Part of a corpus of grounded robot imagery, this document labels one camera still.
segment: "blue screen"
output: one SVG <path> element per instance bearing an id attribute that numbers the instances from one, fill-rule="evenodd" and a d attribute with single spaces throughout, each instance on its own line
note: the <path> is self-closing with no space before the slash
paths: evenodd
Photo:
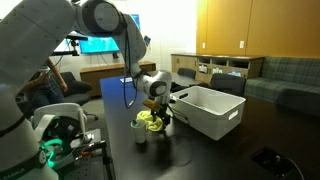
<path id="1" fill-rule="evenodd" d="M 140 20 L 138 14 L 131 14 L 132 19 L 135 21 L 138 29 L 140 29 Z M 88 40 L 79 40 L 79 46 L 82 54 L 91 53 L 104 53 L 104 52 L 117 52 L 119 48 L 111 37 L 101 38 L 87 36 Z"/>

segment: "gray sofa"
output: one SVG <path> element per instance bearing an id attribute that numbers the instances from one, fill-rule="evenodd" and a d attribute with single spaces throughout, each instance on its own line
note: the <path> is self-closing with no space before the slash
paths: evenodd
<path id="1" fill-rule="evenodd" d="M 247 80 L 245 96 L 320 115 L 320 59 L 266 57 L 261 76 Z"/>

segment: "person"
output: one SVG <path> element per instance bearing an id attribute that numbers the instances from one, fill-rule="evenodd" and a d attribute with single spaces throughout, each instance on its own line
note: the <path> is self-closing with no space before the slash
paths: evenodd
<path id="1" fill-rule="evenodd" d="M 68 86 L 59 73 L 58 68 L 52 63 L 50 58 L 39 68 L 39 71 L 27 82 L 21 92 L 25 93 L 31 105 L 26 111 L 33 113 L 37 108 L 50 104 L 63 103 L 63 92 L 68 90 Z"/>

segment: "wall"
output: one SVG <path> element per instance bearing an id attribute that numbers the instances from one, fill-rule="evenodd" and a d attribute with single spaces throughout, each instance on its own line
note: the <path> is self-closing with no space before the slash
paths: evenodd
<path id="1" fill-rule="evenodd" d="M 0 18 L 13 5 L 0 0 Z M 113 0 L 117 8 L 125 13 L 138 13 L 141 33 L 151 38 L 151 45 L 142 60 L 157 64 L 157 70 L 171 71 L 171 54 L 195 52 L 196 50 L 196 0 Z M 61 72 L 72 71 L 80 79 L 81 68 L 122 63 L 114 60 L 112 54 L 64 56 L 58 67 Z M 60 57 L 51 57 L 58 62 Z"/>
<path id="2" fill-rule="evenodd" d="M 207 24 L 197 25 L 197 52 L 320 57 L 318 0 L 204 1 L 198 9 Z"/>

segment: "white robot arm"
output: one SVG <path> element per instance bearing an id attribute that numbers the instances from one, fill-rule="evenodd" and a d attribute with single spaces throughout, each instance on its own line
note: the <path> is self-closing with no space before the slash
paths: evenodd
<path id="1" fill-rule="evenodd" d="M 113 37 L 137 90 L 155 97 L 159 104 L 169 102 L 170 74 L 141 73 L 138 61 L 146 47 L 129 15 L 104 0 L 23 0 L 0 21 L 0 179 L 58 179 L 45 164 L 15 96 L 71 31 Z M 30 163 L 38 167 L 29 169 Z"/>

